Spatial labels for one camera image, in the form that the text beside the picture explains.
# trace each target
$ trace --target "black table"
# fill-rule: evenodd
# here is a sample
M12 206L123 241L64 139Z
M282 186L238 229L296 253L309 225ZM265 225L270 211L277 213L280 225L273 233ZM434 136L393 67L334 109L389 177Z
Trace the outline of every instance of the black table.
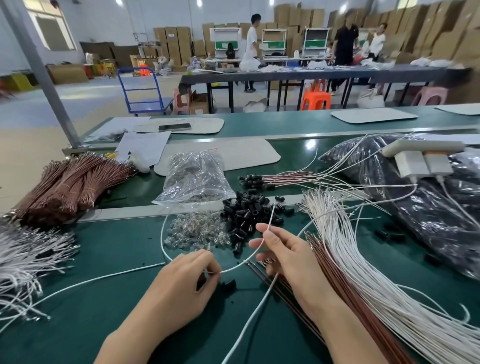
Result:
M280 109L281 101L281 92L284 81L285 92L288 92L288 81L291 80L301 80L300 85L300 94L299 100L297 103L297 110L300 109L301 97L303 93L304 81L305 80L314 80L314 79L338 79L343 78L347 79L347 84L345 86L344 94L342 97L343 108L347 107L348 98L352 86L354 85L354 80L357 78L370 78L370 82L374 84L390 84L387 89L390 91L390 86L393 83L407 83L405 90L403 92L402 98L399 102L399 106L402 105L405 95L407 94L408 86L413 82L447 82L447 83L461 83L468 77L471 69L464 70L452 70L446 68L433 68L433 67L416 67L409 64L398 64L389 70L377 70L370 67L364 66L354 66L348 68L334 69L328 68L324 70L309 70L306 67L302 67L302 70L293 70L289 72L234 72L234 73L195 73L195 74L186 74L181 77L179 84L179 91L181 95L185 95L188 92L188 89L191 85L195 84L206 84L207 86L207 97L209 112L213 112L213 101L212 101L212 83L215 82L228 82L228 86L220 86L220 88L228 88L229 96L229 106L230 111L233 112L233 82L240 81L255 81L255 82L268 82L267 94L270 98L270 82L279 81L278 87L278 100L277 108ZM287 95L284 97L284 104L286 103Z

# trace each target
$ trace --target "pile of clear plastic connectors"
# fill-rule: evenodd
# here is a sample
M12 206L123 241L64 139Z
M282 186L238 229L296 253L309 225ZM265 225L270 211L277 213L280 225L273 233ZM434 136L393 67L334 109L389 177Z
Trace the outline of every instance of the pile of clear plastic connectors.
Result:
M165 247L168 249L211 250L214 247L232 246L220 211L198 211L178 215L167 233Z

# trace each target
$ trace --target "pink plastic stool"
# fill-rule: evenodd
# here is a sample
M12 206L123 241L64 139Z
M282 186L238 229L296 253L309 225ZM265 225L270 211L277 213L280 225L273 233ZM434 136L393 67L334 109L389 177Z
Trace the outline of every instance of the pink plastic stool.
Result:
M187 103L184 104L180 91L175 88L173 90L173 111L172 114L174 115L179 115L180 112L183 112L185 114L190 114L190 96L192 95L192 92L189 90L187 94Z
M415 96L412 106L443 105L447 100L447 95L448 89L445 87L424 86ZM431 100L434 97L438 97L440 99L440 103L432 103Z

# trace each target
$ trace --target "man in black shirt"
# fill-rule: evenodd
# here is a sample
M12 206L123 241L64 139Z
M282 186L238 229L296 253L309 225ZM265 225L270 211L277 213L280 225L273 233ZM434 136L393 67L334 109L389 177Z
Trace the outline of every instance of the man in black shirt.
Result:
M353 62L353 47L359 47L359 29L353 23L354 18L353 9L348 10L345 14L345 24L336 32L332 48L335 65L351 65ZM332 96L344 81L345 79L332 80Z

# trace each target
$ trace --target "table leg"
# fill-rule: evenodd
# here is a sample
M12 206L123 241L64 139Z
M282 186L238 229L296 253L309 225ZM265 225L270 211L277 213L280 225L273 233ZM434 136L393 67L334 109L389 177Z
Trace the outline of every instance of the table leg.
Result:
M228 105L230 106L230 113L234 113L233 111L233 82L228 83Z
M350 80L350 82L348 84L347 96L345 97L345 103L343 104L344 109L347 108L348 98L350 97L350 92L352 91L352 86L353 86L353 78Z
M388 84L387 92L385 92L385 96L384 96L384 102L387 101L388 93L390 92L391 88L392 88L392 84Z
M405 89L403 90L402 97L400 98L400 101L398 102L399 106L403 106L403 100L405 100L405 96L407 95L409 86L410 86L410 82L407 82L407 84L405 85Z
M267 81L267 106L270 106L270 85L272 81Z
M287 104L287 92L288 92L288 80L287 80L287 84L285 85L285 96L283 96L283 106Z
M349 78L347 78L347 80L345 81L345 89L343 90L342 101L340 101L340 105L343 105L343 102L345 101L345 96L347 95L348 84L350 84L350 79Z
M299 94L299 101L297 103L297 111L300 110L304 86L305 86L305 80L302 80L300 84L300 94Z
M207 105L208 113L213 114L212 84L207 84Z
M278 100L276 101L276 110L280 111L280 100L282 99L282 81L278 81Z

